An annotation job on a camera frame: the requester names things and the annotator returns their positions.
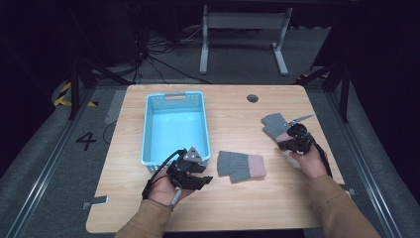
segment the dark background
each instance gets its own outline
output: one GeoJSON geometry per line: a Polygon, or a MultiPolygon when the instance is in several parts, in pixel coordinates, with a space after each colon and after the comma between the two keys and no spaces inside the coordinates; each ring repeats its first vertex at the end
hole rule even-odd
{"type": "MultiPolygon", "coordinates": [[[[298,6],[290,22],[291,28],[333,26],[314,65],[346,59],[370,123],[417,201],[419,10],[415,1],[390,0],[363,8],[298,6]]],[[[130,63],[148,29],[176,41],[183,28],[201,23],[201,15],[201,6],[173,4],[0,2],[0,175],[53,113],[53,91],[75,58],[130,63]],[[133,18],[130,11],[142,14],[133,18]]]]}

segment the gray carpet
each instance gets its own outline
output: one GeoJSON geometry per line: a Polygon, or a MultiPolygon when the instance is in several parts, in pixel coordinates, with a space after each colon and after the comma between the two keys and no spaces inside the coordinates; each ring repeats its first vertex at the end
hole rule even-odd
{"type": "MultiPolygon", "coordinates": [[[[210,39],[209,67],[206,75],[198,73],[201,45],[197,42],[182,46],[169,54],[152,55],[156,59],[181,70],[184,74],[156,61],[144,61],[140,67],[141,83],[200,83],[198,77],[214,84],[289,84],[303,73],[308,73],[328,30],[289,30],[283,45],[283,55],[289,76],[281,76],[275,64],[270,43],[275,42],[277,32],[261,31],[254,34],[224,31],[212,33],[210,39]]],[[[125,76],[134,78],[131,73],[125,76]]],[[[334,106],[320,89],[322,79],[306,86],[309,98],[320,120],[330,147],[341,169],[346,184],[354,188],[353,197],[362,213],[370,220],[382,237],[386,231],[372,205],[348,141],[335,117],[334,106]]],[[[86,107],[82,111],[74,130],[69,135],[62,157],[49,180],[47,189],[34,212],[28,215],[27,226],[22,237],[113,237],[113,234],[89,234],[85,230],[88,210],[80,209],[83,201],[89,201],[99,181],[108,143],[112,139],[116,116],[126,87],[109,79],[100,79],[90,101],[98,106],[86,107]],[[91,133],[85,151],[85,143],[79,138],[91,133]]],[[[333,94],[338,98],[340,90],[333,94]]],[[[0,180],[0,237],[5,237],[22,205],[33,187],[44,164],[53,152],[55,143],[68,123],[69,107],[59,106],[43,127],[19,154],[9,171],[0,180]]],[[[420,237],[420,208],[407,187],[399,178],[376,137],[369,121],[351,91],[347,125],[357,139],[384,199],[389,205],[401,232],[401,237],[420,237]]],[[[304,230],[305,237],[324,237],[322,229],[304,230]]]]}

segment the table top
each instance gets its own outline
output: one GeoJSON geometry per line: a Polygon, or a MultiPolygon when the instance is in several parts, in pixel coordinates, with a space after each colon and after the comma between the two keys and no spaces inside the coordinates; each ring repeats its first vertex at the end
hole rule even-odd
{"type": "MultiPolygon", "coordinates": [[[[204,95],[212,181],[184,198],[166,231],[221,231],[319,227],[305,196],[306,176],[263,132],[262,118],[281,113],[286,121],[314,109],[298,85],[133,85],[127,89],[95,196],[109,203],[92,206],[86,222],[91,233],[117,232],[138,211],[141,193],[152,176],[141,163],[146,98],[159,92],[201,91],[204,95]],[[252,103],[247,96],[259,101],[252,103]],[[217,174],[219,151],[261,155],[266,177],[231,183],[217,174]]],[[[302,122],[328,154],[334,180],[344,183],[316,117],[302,122]]]]}

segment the yellow tape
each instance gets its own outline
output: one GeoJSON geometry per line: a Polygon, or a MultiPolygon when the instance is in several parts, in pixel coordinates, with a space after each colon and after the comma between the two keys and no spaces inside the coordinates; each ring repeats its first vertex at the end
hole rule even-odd
{"type": "MultiPolygon", "coordinates": [[[[54,102],[54,106],[71,106],[71,101],[64,101],[65,94],[71,88],[71,82],[67,82],[64,87],[62,88],[61,92],[59,93],[58,98],[54,102]]],[[[98,106],[99,102],[93,101],[89,102],[87,106],[98,106]]]]}

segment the basket handle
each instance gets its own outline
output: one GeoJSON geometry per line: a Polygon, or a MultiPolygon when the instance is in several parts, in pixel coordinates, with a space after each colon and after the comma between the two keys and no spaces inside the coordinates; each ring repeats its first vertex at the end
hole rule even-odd
{"type": "Polygon", "coordinates": [[[164,98],[166,100],[185,100],[185,92],[166,92],[164,98]]]}

